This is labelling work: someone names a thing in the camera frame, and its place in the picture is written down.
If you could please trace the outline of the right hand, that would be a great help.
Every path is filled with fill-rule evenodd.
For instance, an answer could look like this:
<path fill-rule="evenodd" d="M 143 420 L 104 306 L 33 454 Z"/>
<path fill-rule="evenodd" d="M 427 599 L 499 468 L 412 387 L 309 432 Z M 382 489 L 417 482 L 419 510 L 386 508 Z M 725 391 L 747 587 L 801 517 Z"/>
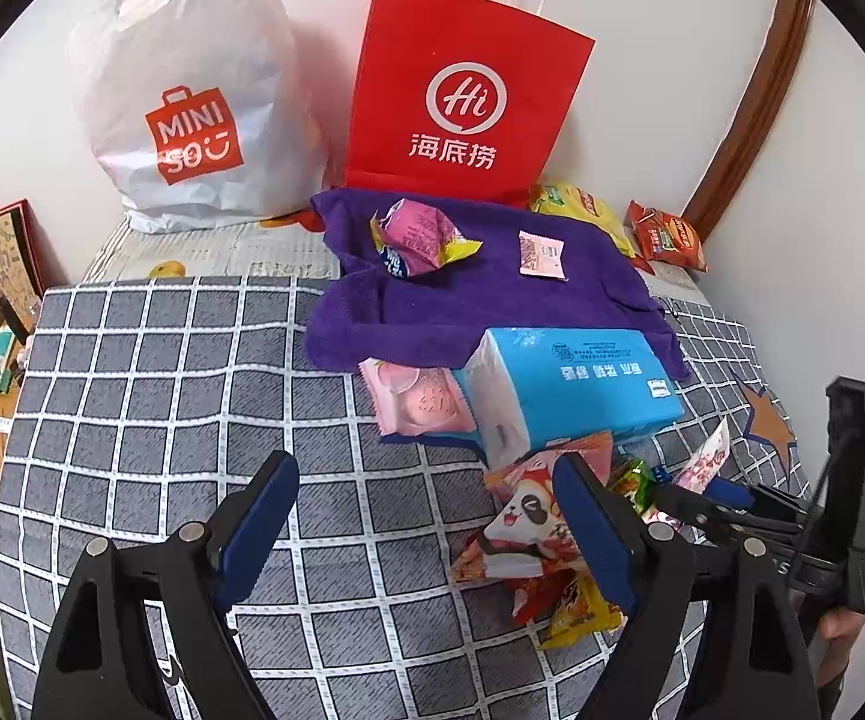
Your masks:
<path fill-rule="evenodd" d="M 825 653 L 816 670 L 816 685 L 824 688 L 848 669 L 852 647 L 865 626 L 865 614 L 849 608 L 828 611 L 819 620 L 818 637 L 825 645 Z"/>

